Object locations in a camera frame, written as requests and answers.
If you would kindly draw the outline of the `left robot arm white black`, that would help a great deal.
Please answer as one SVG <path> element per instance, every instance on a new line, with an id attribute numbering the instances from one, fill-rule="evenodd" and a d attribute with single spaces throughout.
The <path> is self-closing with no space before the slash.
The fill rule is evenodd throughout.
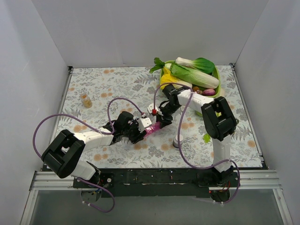
<path id="1" fill-rule="evenodd" d="M 122 112 L 116 120 L 108 122 L 98 131 L 72 133 L 62 130 L 41 156 L 42 161 L 60 178 L 67 176 L 82 178 L 88 187 L 96 187 L 100 176 L 98 169 L 80 159 L 85 150 L 110 146 L 126 137 L 135 144 L 146 136 L 146 128 L 152 125 L 150 118 L 143 115 L 134 119 L 129 112 Z"/>

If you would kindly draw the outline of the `pink weekly pill organizer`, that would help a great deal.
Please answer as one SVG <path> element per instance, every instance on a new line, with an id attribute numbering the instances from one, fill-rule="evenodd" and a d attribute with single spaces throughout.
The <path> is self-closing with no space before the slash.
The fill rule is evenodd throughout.
<path id="1" fill-rule="evenodd" d="M 157 131 L 159 131 L 161 128 L 160 128 L 160 122 L 156 122 L 155 124 L 152 124 L 150 127 L 147 127 L 145 129 L 146 131 L 146 135 L 144 137 L 147 137 Z"/>

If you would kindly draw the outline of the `white capped pill bottle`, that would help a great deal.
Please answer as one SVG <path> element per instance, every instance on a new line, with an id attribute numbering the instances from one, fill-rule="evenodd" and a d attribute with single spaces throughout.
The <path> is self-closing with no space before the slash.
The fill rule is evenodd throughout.
<path id="1" fill-rule="evenodd" d="M 172 145 L 175 147 L 175 148 L 179 148 L 179 146 L 182 145 L 182 142 L 184 141 L 184 136 L 179 134 L 179 135 L 176 135 L 173 139 L 173 142 L 172 142 Z"/>

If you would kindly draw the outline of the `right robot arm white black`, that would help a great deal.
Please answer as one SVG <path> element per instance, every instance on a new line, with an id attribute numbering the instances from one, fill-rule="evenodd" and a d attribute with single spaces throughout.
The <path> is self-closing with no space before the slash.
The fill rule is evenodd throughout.
<path id="1" fill-rule="evenodd" d="M 172 115 L 183 106 L 191 108 L 202 114 L 207 134 L 213 143 L 213 164 L 207 167 L 199 167 L 189 164 L 197 170 L 197 182 L 201 187 L 223 186 L 229 183 L 233 171 L 238 166 L 231 160 L 231 140 L 235 133 L 237 120 L 224 97 L 211 98 L 193 92 L 193 90 L 181 85 L 179 89 L 174 83 L 163 84 L 163 94 L 167 101 L 159 106 L 159 112 L 153 111 L 157 122 L 163 128 L 172 123 Z"/>

